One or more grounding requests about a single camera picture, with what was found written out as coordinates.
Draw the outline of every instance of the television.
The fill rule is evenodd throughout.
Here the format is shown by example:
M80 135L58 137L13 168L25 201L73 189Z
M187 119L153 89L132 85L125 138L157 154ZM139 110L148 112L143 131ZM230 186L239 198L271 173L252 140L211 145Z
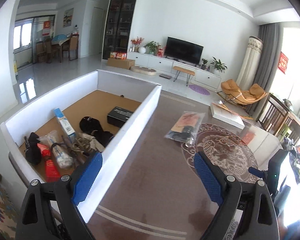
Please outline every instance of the television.
M168 37L165 56L199 64L203 47L188 41Z

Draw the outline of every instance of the silver bolt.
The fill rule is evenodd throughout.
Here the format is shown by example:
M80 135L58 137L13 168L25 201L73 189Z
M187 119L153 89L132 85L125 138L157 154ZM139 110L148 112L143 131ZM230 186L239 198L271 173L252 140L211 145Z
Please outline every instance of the silver bolt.
M265 182L263 180L258 180L258 184L259 186L263 187L265 185Z
M70 179L70 176L69 175L63 175L62 177L61 177L61 180L62 181L67 181L67 180L69 180Z
M227 180L234 182L235 181L235 177L232 175L227 176Z
M35 186L39 183L39 181L37 179L34 179L33 181L31 181L31 185Z

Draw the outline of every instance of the purple rug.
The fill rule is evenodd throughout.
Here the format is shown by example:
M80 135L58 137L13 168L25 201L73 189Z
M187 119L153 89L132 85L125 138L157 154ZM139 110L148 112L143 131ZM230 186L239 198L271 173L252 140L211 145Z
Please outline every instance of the purple rug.
M205 88L201 87L201 86L191 84L191 85L189 85L189 87L193 91L196 91L199 94L203 94L203 95L206 95L206 96L210 95L210 92L208 90L206 90Z

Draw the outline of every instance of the brown tabletop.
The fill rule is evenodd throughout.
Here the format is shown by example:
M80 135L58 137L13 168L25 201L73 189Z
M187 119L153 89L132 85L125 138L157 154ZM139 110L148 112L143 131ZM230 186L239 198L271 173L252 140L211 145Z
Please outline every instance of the brown tabletop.
M183 111L205 113L195 147L164 138ZM163 91L158 107L88 223L96 239L199 239L218 206L192 157L204 150L227 174L255 181L249 166L267 168L278 139L245 122L243 130L214 119L210 107Z

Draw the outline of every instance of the blue gripper pad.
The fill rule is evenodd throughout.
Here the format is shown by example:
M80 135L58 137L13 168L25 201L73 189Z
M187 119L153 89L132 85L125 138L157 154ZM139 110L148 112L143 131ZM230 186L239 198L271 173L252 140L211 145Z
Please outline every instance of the blue gripper pad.
M194 155L194 167L207 190L211 201L217 203L218 206L221 206L223 203L221 185L198 153Z
M97 153L92 158L89 165L85 168L84 172L78 179L74 186L74 192L72 196L72 202L77 206L79 202L86 199L91 186L96 179L100 169L102 167L102 155Z

